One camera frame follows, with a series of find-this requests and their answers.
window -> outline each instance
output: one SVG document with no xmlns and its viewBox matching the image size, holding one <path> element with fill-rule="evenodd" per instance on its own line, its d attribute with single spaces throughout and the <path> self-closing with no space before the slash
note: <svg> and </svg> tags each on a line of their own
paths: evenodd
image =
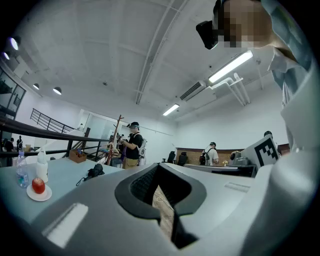
<svg viewBox="0 0 320 256">
<path fill-rule="evenodd" d="M 0 114 L 14 119 L 25 94 L 25 90 L 17 85 L 2 69 L 0 69 Z"/>
</svg>

vr headset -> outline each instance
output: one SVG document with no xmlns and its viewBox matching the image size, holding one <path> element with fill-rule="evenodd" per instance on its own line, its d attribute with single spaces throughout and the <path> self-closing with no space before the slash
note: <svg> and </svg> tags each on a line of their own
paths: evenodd
<svg viewBox="0 0 320 256">
<path fill-rule="evenodd" d="M 222 7 L 223 3 L 226 0 L 216 0 L 215 6 L 213 8 L 213 15 L 212 20 L 210 21 L 203 21 L 199 23 L 195 29 L 199 33 L 199 36 L 201 37 L 205 48 L 211 50 L 218 44 L 218 36 L 222 35 L 222 32 L 220 29 L 218 29 L 218 26 L 215 24 L 215 15 L 218 13 L 218 10 Z"/>
</svg>

floor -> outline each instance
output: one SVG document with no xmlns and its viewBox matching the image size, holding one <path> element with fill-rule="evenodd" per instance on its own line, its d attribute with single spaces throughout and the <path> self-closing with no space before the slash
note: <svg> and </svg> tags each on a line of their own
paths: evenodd
<svg viewBox="0 0 320 256">
<path fill-rule="evenodd" d="M 152 206 L 159 209 L 161 214 L 160 228 L 168 237 L 168 239 L 171 240 L 174 223 L 174 211 L 159 186 L 154 192 Z"/>
</svg>

red apple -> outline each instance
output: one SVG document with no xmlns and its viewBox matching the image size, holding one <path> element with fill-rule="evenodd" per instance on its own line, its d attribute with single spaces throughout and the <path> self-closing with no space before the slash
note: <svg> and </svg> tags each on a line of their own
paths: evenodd
<svg viewBox="0 0 320 256">
<path fill-rule="evenodd" d="M 46 185 L 42 179 L 34 178 L 32 181 L 32 188 L 37 194 L 42 194 L 46 189 Z"/>
</svg>

table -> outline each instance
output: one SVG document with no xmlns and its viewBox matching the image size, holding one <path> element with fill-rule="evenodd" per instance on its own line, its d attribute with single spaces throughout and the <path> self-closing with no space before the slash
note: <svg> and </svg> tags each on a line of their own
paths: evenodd
<svg viewBox="0 0 320 256">
<path fill-rule="evenodd" d="M 0 168 L 0 193 L 2 199 L 11 213 L 31 223 L 45 208 L 77 188 L 76 183 L 82 177 L 87 177 L 88 170 L 96 164 L 96 162 L 88 159 L 81 163 L 75 163 L 69 158 L 48 161 L 48 182 L 46 185 L 51 188 L 52 196 L 43 202 L 32 200 L 27 195 L 26 189 L 18 186 L 16 167 Z M 102 167 L 104 175 L 122 170 L 105 164 L 102 164 Z M 29 180 L 32 181 L 36 177 L 36 164 L 28 164 L 27 172 Z"/>
</svg>

